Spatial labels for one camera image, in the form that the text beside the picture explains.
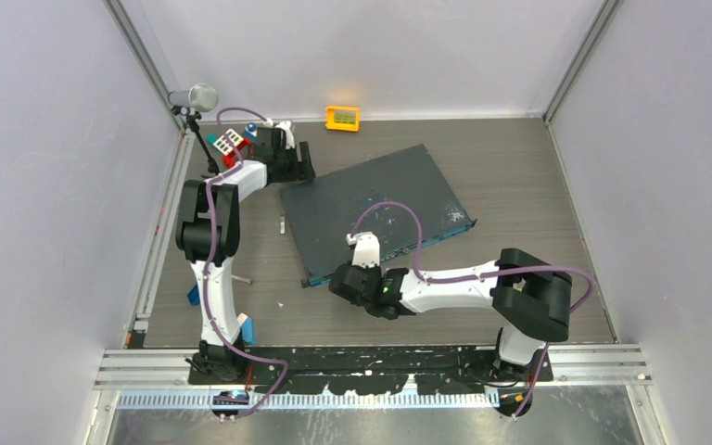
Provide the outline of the dark grey network switch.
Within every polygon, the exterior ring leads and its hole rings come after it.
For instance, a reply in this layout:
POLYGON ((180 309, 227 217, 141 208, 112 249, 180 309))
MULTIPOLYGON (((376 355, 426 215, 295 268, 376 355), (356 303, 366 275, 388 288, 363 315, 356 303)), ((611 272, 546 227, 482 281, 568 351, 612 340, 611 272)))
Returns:
POLYGON ((475 225, 423 144, 284 187, 280 199, 305 274, 329 281, 352 257, 346 236, 369 231, 381 261, 408 255, 475 225))

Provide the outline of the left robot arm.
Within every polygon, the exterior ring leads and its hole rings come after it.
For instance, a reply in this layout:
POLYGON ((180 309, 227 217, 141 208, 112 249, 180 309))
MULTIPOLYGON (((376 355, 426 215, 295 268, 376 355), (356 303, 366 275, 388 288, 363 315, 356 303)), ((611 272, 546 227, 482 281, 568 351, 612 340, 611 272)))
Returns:
POLYGON ((244 352, 242 322, 235 311, 232 270, 240 244, 240 204, 269 184, 294 183, 315 176, 309 146, 298 144, 291 121, 229 129, 218 144, 232 166, 207 180, 188 180, 180 195, 175 242, 195 275, 201 308, 193 372, 239 382, 250 358, 244 352))

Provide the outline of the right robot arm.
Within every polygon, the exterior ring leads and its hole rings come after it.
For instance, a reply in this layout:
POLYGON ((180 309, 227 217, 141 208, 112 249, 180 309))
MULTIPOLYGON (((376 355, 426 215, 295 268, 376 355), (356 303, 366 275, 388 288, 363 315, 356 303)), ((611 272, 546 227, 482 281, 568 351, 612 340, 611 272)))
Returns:
POLYGON ((518 248, 471 268, 421 273, 349 261, 336 269, 329 290, 388 320, 443 309, 497 312, 507 325, 491 359, 504 380, 525 373, 543 345, 569 338, 570 274, 518 248))

